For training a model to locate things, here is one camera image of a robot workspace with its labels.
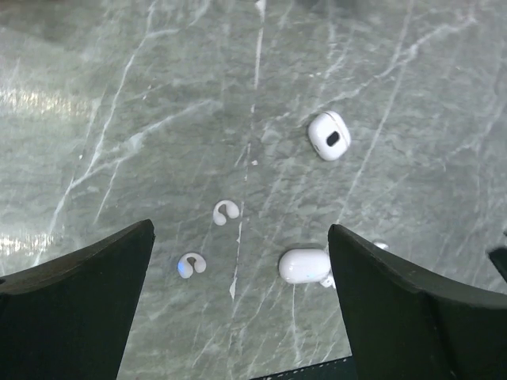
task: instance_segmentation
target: earbud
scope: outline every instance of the earbud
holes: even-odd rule
[[[336,289],[336,283],[334,282],[333,273],[330,272],[329,275],[325,279],[323,279],[320,284],[323,287],[333,287],[333,289]]]
[[[215,222],[217,226],[223,226],[227,222],[225,215],[219,211],[219,208],[221,208],[224,204],[225,212],[229,218],[236,219],[239,216],[239,208],[236,206],[236,203],[230,200],[221,200],[213,209],[213,222]]]
[[[195,260],[193,268],[189,259]],[[202,273],[206,270],[206,260],[199,253],[186,253],[177,262],[177,271],[184,279],[189,278],[193,274],[194,269],[197,273]]]

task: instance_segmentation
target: marble surface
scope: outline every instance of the marble surface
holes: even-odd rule
[[[0,274],[155,224],[121,380],[348,355],[336,293],[276,270],[334,222],[507,291],[484,254],[507,227],[503,0],[7,0],[0,41]],[[332,163],[305,129],[327,109],[353,137]],[[218,227],[222,199],[241,216]]]

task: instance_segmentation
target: white vein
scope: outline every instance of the white vein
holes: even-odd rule
[[[243,332],[246,328],[248,328],[248,326],[254,321],[254,319],[257,317],[257,315],[260,313],[261,309],[262,309],[262,306],[264,305],[264,302],[265,300],[268,298],[268,296],[271,294],[273,288],[275,287],[275,284],[277,283],[277,278],[275,277],[275,279],[273,280],[273,282],[271,283],[271,286],[269,287],[269,289],[264,293],[264,295],[262,296],[262,300],[259,302],[259,306],[257,307],[257,310],[255,310],[255,313],[253,313],[252,317],[250,317],[250,319],[248,320],[247,323],[245,323],[245,325],[241,328],[241,331]]]
[[[314,362],[314,357],[315,357],[315,354],[317,353],[317,350],[318,350],[318,345],[319,345],[319,342],[317,342],[317,344],[315,345],[314,351],[313,351],[313,353],[311,354],[311,357],[310,357],[310,365],[311,365],[311,364],[313,364],[313,362]]]
[[[292,323],[291,323],[291,331],[292,337],[294,338],[294,351],[295,351],[295,361],[299,362],[301,360],[301,346],[299,343],[299,335],[297,331],[297,326],[295,323],[295,285],[292,285]]]
[[[250,365],[248,366],[248,371],[246,372],[246,375],[248,378],[250,378],[250,375],[252,374],[252,370],[254,369],[255,362],[262,352],[262,348],[264,346],[264,343],[266,342],[266,339],[268,339],[267,334],[264,335],[264,338],[262,339],[261,344],[259,344],[259,347],[257,348],[257,352],[256,352],[255,356],[250,360]]]
[[[239,217],[241,219],[243,219],[243,211],[244,210],[245,210],[245,202],[241,202],[241,208],[240,208],[240,212],[239,212]],[[236,251],[236,265],[234,267],[232,284],[229,287],[229,294],[231,295],[233,301],[234,301],[234,298],[236,297],[236,281],[238,280],[239,252],[241,249],[242,228],[243,228],[243,221],[239,222],[239,226],[238,226],[238,239],[236,240],[238,243],[238,250]]]
[[[212,343],[212,341],[215,339],[216,333],[219,331],[219,329],[216,329],[213,333],[212,337],[208,339],[206,344],[204,345],[203,349],[200,350],[199,354],[197,355],[196,359],[193,361],[192,368],[194,368],[199,361],[200,357],[208,350],[209,345]]]
[[[338,342],[340,342],[341,340],[335,340],[332,344],[331,344],[331,347],[329,350],[327,350],[327,353],[326,355],[324,356],[324,359],[322,360],[323,362],[325,362],[327,360],[327,358],[329,358],[329,356],[331,355],[331,352],[333,352],[334,350],[334,346],[337,345]]]
[[[289,6],[287,7],[287,9],[285,10],[284,14],[281,15],[280,20],[278,20],[278,23],[277,23],[278,32],[276,34],[278,34],[280,32],[280,30],[282,30],[285,27],[285,24],[287,24],[288,14],[291,12],[293,7],[294,7],[294,0],[291,1]]]
[[[395,188],[397,188],[410,174],[412,174],[413,170],[410,170],[408,173],[403,174],[400,178],[396,180],[391,186],[389,186],[385,191],[377,194],[373,198],[371,198],[367,203],[363,203],[361,208],[363,210],[367,210],[374,202],[385,196],[386,194],[391,193]]]
[[[306,184],[307,180],[308,180],[308,173],[313,169],[313,165],[309,165],[307,167],[307,170],[305,171],[305,173],[300,177],[299,179],[299,183],[298,185],[295,187],[295,191],[292,193],[292,197],[291,199],[288,201],[288,207],[287,209],[285,210],[285,212],[283,213],[283,217],[282,219],[277,223],[278,226],[276,227],[275,229],[275,232],[273,233],[273,236],[272,237],[268,237],[268,236],[264,236],[264,241],[263,242],[267,242],[269,241],[270,243],[273,243],[273,241],[276,239],[276,237],[278,236],[278,233],[281,231],[281,227],[284,225],[284,220],[285,218],[290,215],[289,213],[289,210],[291,209],[292,205],[294,204],[295,202],[295,198],[301,193],[301,189],[303,188],[304,184]],[[261,259],[257,262],[257,266],[255,267],[255,269],[253,271],[251,271],[251,275],[252,276],[255,276],[257,274],[257,272],[259,271],[259,269],[261,268],[261,263],[262,263],[262,259],[268,254],[272,252],[270,249],[264,249],[262,255],[261,255]],[[248,290],[250,289],[250,285],[251,283],[248,283],[246,285],[246,289],[243,291],[242,295],[239,297],[237,303],[236,303],[236,306],[234,307],[234,310],[233,310],[233,316],[236,314],[238,308],[239,308],[239,305],[241,304],[241,301],[243,300],[243,297],[248,293]],[[268,289],[268,292],[266,294],[265,297],[267,297],[267,295],[271,292],[271,290],[273,289],[273,286],[274,286],[274,282],[272,283],[271,287]],[[260,310],[260,308],[262,307],[262,303],[265,301],[265,297],[262,299],[261,301],[261,304],[259,305],[259,309],[257,309],[257,312],[256,312],[256,315],[258,313],[258,311]],[[276,305],[276,303],[278,302],[278,297],[276,297],[276,301],[275,303],[273,304],[273,306]]]
[[[243,155],[244,155],[244,154],[245,154],[245,152],[246,152],[246,148],[247,148],[247,145],[245,145],[245,146],[243,147],[243,149],[241,150],[241,152],[240,152],[240,154],[239,154],[238,159],[237,159],[237,160],[236,160],[236,162],[234,163],[234,167],[235,167],[235,168],[236,168],[236,167],[238,167],[239,162],[240,162],[240,161],[241,161],[241,159],[243,158]]]
[[[330,18],[334,17],[333,13],[330,12]],[[318,107],[318,103],[320,102],[320,98],[322,96],[322,93],[324,92],[324,89],[326,88],[328,84],[328,79],[331,74],[333,74],[336,70],[343,67],[343,62],[345,61],[345,58],[347,57],[347,53],[349,52],[350,45],[353,41],[354,32],[356,31],[354,24],[351,25],[349,30],[349,37],[347,38],[347,42],[345,43],[345,46],[343,47],[341,51],[340,57],[326,70],[326,72],[323,75],[322,78],[322,84],[319,88],[319,91],[317,93],[317,96],[315,97],[315,102],[313,108]],[[330,46],[330,50],[327,54],[327,60],[330,61],[333,58],[334,53],[334,45],[335,45],[335,31],[334,31],[334,25],[331,19],[328,20],[328,44]]]
[[[196,347],[197,337],[199,336],[200,327],[203,324],[204,311],[206,311],[206,309],[208,308],[208,305],[209,305],[209,302],[206,302],[203,306],[203,309],[200,311],[200,321],[199,321],[199,325],[197,326],[197,329],[196,329],[196,334],[193,337],[193,344],[192,344],[191,351],[193,351],[193,348]]]
[[[95,215],[95,219],[93,220],[93,224],[97,223],[97,221],[98,221],[98,217],[100,216],[100,214],[101,214],[101,212],[102,212],[102,208],[104,208],[105,201],[108,199],[108,197],[109,197],[109,193],[111,192],[112,185],[114,184],[114,180],[115,180],[116,175],[117,175],[117,173],[118,173],[118,168],[120,167],[120,164],[121,164],[123,161],[124,161],[124,160],[119,160],[119,161],[116,163],[116,168],[114,169],[114,172],[112,173],[111,179],[109,180],[109,186],[108,186],[108,189],[107,189],[107,191],[105,192],[104,198],[102,198],[101,206],[98,208],[97,214]]]
[[[498,122],[500,117],[503,115],[505,107],[507,107],[507,101],[505,101],[501,104],[498,104],[498,102],[496,101],[492,104],[493,104],[494,108],[496,107],[496,110],[495,110],[494,114],[492,115],[492,117],[490,117],[490,119],[486,123],[486,126],[484,127],[482,132],[480,134],[476,135],[473,139],[468,139],[466,143],[464,143],[461,146],[458,146],[451,153],[447,154],[443,159],[437,160],[437,163],[439,163],[443,167],[445,167],[447,162],[451,158],[453,158],[454,156],[456,156],[458,153],[462,152],[463,150],[474,148],[474,147],[475,147],[475,149],[478,149],[477,145],[491,132],[491,130],[493,129],[496,122]]]
[[[398,67],[404,67],[408,63],[414,61],[417,58],[421,47],[424,44],[428,43],[431,39],[436,38],[436,37],[443,37],[443,36],[446,36],[449,34],[456,34],[456,33],[462,32],[464,29],[475,24],[476,20],[475,20],[475,16],[473,13],[473,9],[474,9],[473,7],[471,7],[469,9],[469,13],[464,18],[464,21],[460,20],[461,22],[459,22],[458,25],[443,24],[443,25],[440,25],[439,27],[435,28],[433,31],[425,34],[424,36],[422,36],[421,38],[416,40],[407,49],[405,49],[404,51],[400,51],[398,53],[398,60],[391,59],[390,64],[383,72],[372,76],[366,82],[363,82],[360,85],[358,85],[355,89],[339,93],[336,97],[333,97],[332,99],[330,99],[327,102],[327,104],[334,103],[336,101],[342,101],[344,99],[353,99],[354,97],[359,95],[359,93],[361,91],[363,91],[365,88],[370,86],[375,80],[384,79],[393,70],[397,69]],[[398,41],[398,44],[396,45],[396,48],[395,48],[395,56],[397,54],[396,51],[398,50],[398,46],[402,46],[402,44],[400,45],[399,41]]]
[[[403,41],[405,40],[406,33],[409,30],[410,18],[412,18],[413,11],[414,11],[414,0],[409,0],[408,6],[407,6],[407,11],[406,11],[406,16],[403,19],[402,31],[399,34],[398,43],[396,45],[395,53],[393,54],[393,56],[391,58],[391,63],[389,65],[390,67],[392,67],[396,64],[396,62],[398,61],[399,55],[402,52]]]
[[[211,149],[211,145],[212,145],[212,141],[209,142],[209,145],[206,146],[206,149],[204,150],[204,152],[202,153],[202,158],[200,159],[199,161],[199,165],[197,165],[196,167],[196,170],[193,172],[193,175],[189,181],[189,184],[193,184],[195,181],[196,181],[196,178],[197,176],[199,175],[200,173],[200,168],[202,167],[202,165],[204,164],[204,161],[207,161],[209,159],[209,156],[208,156],[208,152],[209,150]]]
[[[253,77],[253,87],[257,89],[259,85],[259,71],[261,68],[262,37],[264,35],[266,0],[257,0],[255,2],[255,8],[257,8],[261,18],[261,27],[259,28],[259,33],[257,35],[257,49],[255,51],[255,76]]]
[[[276,192],[278,191],[278,188],[281,185],[282,180],[285,179],[284,178],[285,172],[289,168],[291,168],[293,165],[294,165],[294,160],[290,159],[290,158],[285,160],[284,163],[282,164],[282,167],[280,170],[280,175],[273,182],[273,186],[271,186],[271,190],[269,191],[269,194],[266,196],[266,200],[264,201],[264,204],[262,205],[262,209],[259,211],[259,218],[264,218],[266,212],[269,209],[269,206],[271,206],[271,202],[272,202],[273,197],[275,196]]]
[[[202,6],[200,6],[194,16],[193,21],[189,24],[189,26],[195,25],[209,10],[209,6],[211,5],[212,0],[204,0]]]
[[[154,11],[155,11],[156,3],[157,3],[157,1],[155,0],[154,2],[151,3],[151,5],[149,7],[144,38],[141,40],[141,42],[139,42],[139,44],[137,45],[137,48],[132,53],[130,59],[127,62],[127,65],[124,68],[124,71],[121,75],[120,85],[118,86],[118,90],[116,91],[116,93],[114,94],[114,97],[112,99],[111,108],[109,109],[109,117],[105,121],[104,126],[102,127],[101,135],[98,139],[97,146],[95,147],[95,151],[93,152],[93,156],[90,161],[90,165],[88,166],[88,169],[86,170],[85,175],[90,172],[90,170],[93,168],[93,165],[95,165],[95,162],[97,161],[97,159],[101,156],[102,149],[104,146],[105,134],[109,128],[109,125],[112,122],[112,118],[114,117],[114,112],[116,111],[118,99],[120,98],[121,90],[124,88],[128,72],[129,72],[130,68],[132,67],[132,64],[134,63],[135,57],[137,56],[139,51],[143,48],[144,43],[147,41],[147,39],[150,36],[149,32],[150,32],[150,27],[151,27],[151,19],[153,17]]]
[[[204,236],[204,239],[203,239],[203,244],[200,245],[200,251],[203,253],[204,252],[204,247],[206,246],[206,243],[208,242],[208,238],[209,238],[209,235],[211,234],[212,232],[212,226],[213,226],[213,221],[211,220],[210,223],[208,224],[208,232],[206,233],[206,235]]]
[[[366,168],[366,165],[368,164],[368,161],[369,161],[370,157],[372,156],[372,152],[375,149],[377,142],[379,141],[379,137],[380,137],[380,134],[382,133],[383,127],[387,121],[387,118],[391,114],[391,110],[393,108],[393,104],[395,102],[396,95],[398,94],[399,87],[402,83],[402,79],[403,79],[403,75],[405,74],[405,70],[406,70],[406,66],[403,66],[399,71],[398,78],[396,79],[395,87],[393,88],[391,96],[389,97],[389,101],[387,102],[387,107],[383,113],[382,119],[380,120],[380,124],[375,131],[372,143],[371,143],[370,147],[368,148],[366,155],[364,156],[364,160],[361,163],[361,166],[360,166],[359,170],[357,171],[356,176],[354,177],[354,180],[352,182],[352,185],[350,186],[349,192],[347,192],[347,195],[345,196],[345,201],[343,203],[343,207],[341,208],[340,214],[339,214],[335,224],[338,224],[340,222],[341,217],[343,216],[343,214],[347,210],[349,198],[352,195],[354,189],[356,188],[357,183],[359,182],[359,179],[361,177],[361,174],[363,173],[364,169]]]
[[[102,104],[102,101],[104,100],[105,90],[102,93],[102,96],[100,99],[97,99],[92,102],[92,111],[91,111],[91,117],[88,121],[88,124],[86,125],[86,135],[85,135],[85,143],[88,141],[88,138],[90,137],[90,133],[92,131],[93,122],[95,121],[95,118],[97,117],[97,112],[99,107]]]
[[[212,100],[205,100],[205,101],[200,101],[198,103],[192,104],[189,107],[187,107],[186,109],[184,109],[176,114],[167,116],[165,119],[145,127],[141,132],[137,133],[136,135],[133,135],[126,142],[122,142],[120,145],[130,144],[130,146],[132,148],[132,151],[129,154],[127,154],[126,156],[121,157],[121,158],[117,158],[116,160],[113,160],[111,162],[106,162],[102,165],[97,166],[93,170],[86,170],[86,172],[82,176],[80,176],[79,178],[72,177],[71,182],[67,186],[67,189],[63,193],[62,198],[60,199],[60,201],[58,202],[58,204],[56,206],[55,212],[53,212],[53,215],[51,217],[51,221],[49,223],[48,233],[52,234],[53,230],[55,229],[55,225],[56,225],[56,221],[58,219],[59,213],[61,212],[63,205],[65,204],[67,197],[69,196],[71,191],[74,188],[76,188],[77,186],[79,186],[81,183],[83,183],[84,181],[91,178],[96,173],[99,173],[100,171],[102,171],[103,169],[108,169],[108,168],[114,166],[115,173],[116,173],[116,171],[118,170],[118,167],[120,166],[119,164],[127,161],[129,158],[133,157],[135,154],[137,154],[139,152],[140,148],[142,147],[142,142],[143,142],[144,138],[146,137],[146,135],[148,135],[152,131],[158,130],[160,127],[163,127],[163,126],[169,124],[171,121],[173,121],[179,117],[187,116],[188,114],[193,114],[194,112],[200,112],[200,108],[210,108],[211,111],[214,112],[216,109],[218,109],[220,107],[221,107],[221,103],[219,103],[218,101],[212,101]],[[40,250],[37,253],[37,256],[34,260],[34,265],[38,265],[40,263],[41,254],[42,254],[42,250]]]

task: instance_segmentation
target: airpods case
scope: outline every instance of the airpods case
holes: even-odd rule
[[[324,112],[311,122],[308,137],[318,155],[326,161],[339,159],[351,143],[349,129],[333,111]]]
[[[317,283],[331,272],[330,255],[321,249],[291,249],[280,259],[278,271],[288,283]]]

